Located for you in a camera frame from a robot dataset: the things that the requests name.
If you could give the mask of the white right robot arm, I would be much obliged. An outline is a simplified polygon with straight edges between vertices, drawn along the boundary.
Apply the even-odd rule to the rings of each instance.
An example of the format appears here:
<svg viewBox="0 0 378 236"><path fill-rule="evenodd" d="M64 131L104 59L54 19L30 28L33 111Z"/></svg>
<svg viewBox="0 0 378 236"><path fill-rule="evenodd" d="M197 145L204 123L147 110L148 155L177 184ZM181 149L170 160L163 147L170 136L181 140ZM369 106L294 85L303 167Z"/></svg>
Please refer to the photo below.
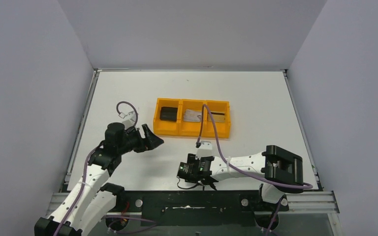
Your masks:
<svg viewBox="0 0 378 236"><path fill-rule="evenodd" d="M261 181L257 203L271 209L286 194L303 193L311 184L303 181L303 159L279 146L268 145L257 154L227 157L213 155L213 144L200 142L196 153L189 153L179 165L177 178L196 186L216 189L215 183L230 178L251 177Z"/></svg>

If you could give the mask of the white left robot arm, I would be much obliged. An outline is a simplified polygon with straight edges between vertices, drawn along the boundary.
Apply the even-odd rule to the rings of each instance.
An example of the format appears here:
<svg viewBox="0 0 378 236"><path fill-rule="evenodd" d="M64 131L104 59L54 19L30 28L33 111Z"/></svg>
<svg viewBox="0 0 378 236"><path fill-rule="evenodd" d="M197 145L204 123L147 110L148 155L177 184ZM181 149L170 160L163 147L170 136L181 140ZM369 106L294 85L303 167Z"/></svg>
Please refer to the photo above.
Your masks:
<svg viewBox="0 0 378 236"><path fill-rule="evenodd" d="M146 124L126 128L114 122L107 126L104 140L87 156L83 174L77 184L49 216L38 219L36 236L86 236L110 210L121 211L127 206L124 187L109 183L120 165L122 156L134 151L154 150L164 143Z"/></svg>

